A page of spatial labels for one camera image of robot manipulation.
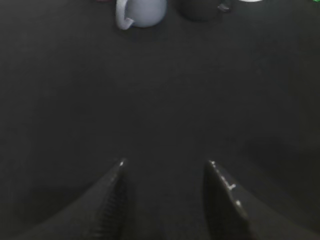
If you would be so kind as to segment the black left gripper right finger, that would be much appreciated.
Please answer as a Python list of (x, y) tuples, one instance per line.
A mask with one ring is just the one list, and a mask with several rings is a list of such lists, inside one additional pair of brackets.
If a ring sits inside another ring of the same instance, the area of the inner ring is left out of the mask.
[(212, 240), (318, 240), (320, 235), (280, 215), (207, 160), (203, 211)]

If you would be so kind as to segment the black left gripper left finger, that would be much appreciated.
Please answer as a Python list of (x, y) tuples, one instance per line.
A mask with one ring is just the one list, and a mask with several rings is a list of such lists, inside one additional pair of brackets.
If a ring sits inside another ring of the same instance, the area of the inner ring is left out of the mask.
[(127, 214), (127, 160), (122, 158), (80, 198), (20, 240), (119, 240)]

